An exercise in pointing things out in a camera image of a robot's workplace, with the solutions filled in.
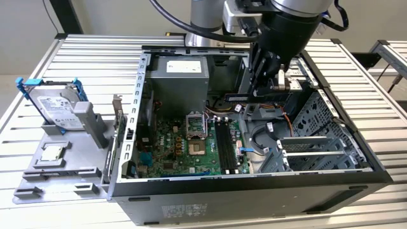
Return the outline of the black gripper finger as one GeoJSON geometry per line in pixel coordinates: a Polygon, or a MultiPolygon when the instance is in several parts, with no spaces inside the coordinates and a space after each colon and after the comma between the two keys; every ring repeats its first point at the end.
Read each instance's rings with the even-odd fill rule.
{"type": "Polygon", "coordinates": [[[251,44],[250,51],[250,88],[248,102],[255,103],[258,97],[266,96],[270,91],[268,79],[270,52],[259,44],[251,44]]]}
{"type": "Polygon", "coordinates": [[[268,53],[264,70],[267,85],[263,89],[263,95],[283,92],[286,93],[290,91],[290,82],[286,78],[288,67],[290,62],[283,62],[280,56],[274,53],[268,53]]]}

